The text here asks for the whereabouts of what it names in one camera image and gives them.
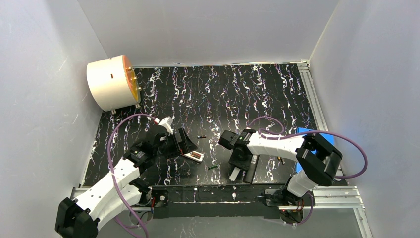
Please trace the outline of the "white remote control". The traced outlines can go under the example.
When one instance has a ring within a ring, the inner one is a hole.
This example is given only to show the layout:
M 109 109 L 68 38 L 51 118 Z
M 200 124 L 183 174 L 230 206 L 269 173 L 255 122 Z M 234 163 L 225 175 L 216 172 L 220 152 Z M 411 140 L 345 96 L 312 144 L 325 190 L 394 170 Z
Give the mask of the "white remote control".
M 196 161 L 197 163 L 201 163 L 204 159 L 204 154 L 197 151 L 191 151 L 189 153 L 183 154 L 183 157 Z

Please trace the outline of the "red battery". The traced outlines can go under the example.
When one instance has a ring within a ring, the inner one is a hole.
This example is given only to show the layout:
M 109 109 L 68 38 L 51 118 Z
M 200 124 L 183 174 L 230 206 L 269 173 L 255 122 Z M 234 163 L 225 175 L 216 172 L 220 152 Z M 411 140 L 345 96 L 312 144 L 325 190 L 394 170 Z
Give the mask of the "red battery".
M 202 155 L 200 153 L 198 153 L 198 152 L 192 151 L 191 152 L 191 156 L 194 157 L 194 158 L 198 158 L 199 159 L 199 158 L 201 158 Z

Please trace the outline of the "white battery cover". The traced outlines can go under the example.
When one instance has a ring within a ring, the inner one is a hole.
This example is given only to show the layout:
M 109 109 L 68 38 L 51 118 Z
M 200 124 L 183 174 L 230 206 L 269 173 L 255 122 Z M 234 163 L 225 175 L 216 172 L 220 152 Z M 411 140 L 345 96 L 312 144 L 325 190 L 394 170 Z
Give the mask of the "white battery cover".
M 240 173 L 241 169 L 238 167 L 234 167 L 233 171 L 231 172 L 230 176 L 229 176 L 229 180 L 230 181 L 235 181 L 238 174 Z

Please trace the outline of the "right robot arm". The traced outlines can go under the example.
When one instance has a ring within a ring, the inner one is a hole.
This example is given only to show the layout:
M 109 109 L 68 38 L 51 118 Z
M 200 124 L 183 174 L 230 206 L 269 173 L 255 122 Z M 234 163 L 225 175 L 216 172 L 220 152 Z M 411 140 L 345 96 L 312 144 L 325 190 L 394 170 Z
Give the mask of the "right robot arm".
M 257 199 L 266 206 L 298 205 L 317 186 L 331 186 L 342 160 L 342 153 L 322 135 L 307 131 L 302 135 L 269 137 L 253 129 L 240 134 L 225 130 L 218 141 L 230 150 L 234 181 L 245 172 L 243 182 L 251 184 L 259 157 L 269 155 L 298 162 L 302 169 L 291 176 L 281 190 L 263 192 Z

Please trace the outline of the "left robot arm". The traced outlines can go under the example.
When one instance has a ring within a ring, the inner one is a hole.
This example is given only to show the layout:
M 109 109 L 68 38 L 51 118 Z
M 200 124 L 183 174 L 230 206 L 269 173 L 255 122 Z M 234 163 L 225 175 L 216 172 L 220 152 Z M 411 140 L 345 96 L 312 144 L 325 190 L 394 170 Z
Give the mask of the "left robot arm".
M 63 199 L 54 230 L 63 238 L 95 238 L 122 211 L 137 204 L 148 191 L 140 175 L 157 159 L 172 159 L 197 149 L 184 128 L 154 125 L 94 186 L 74 199 Z

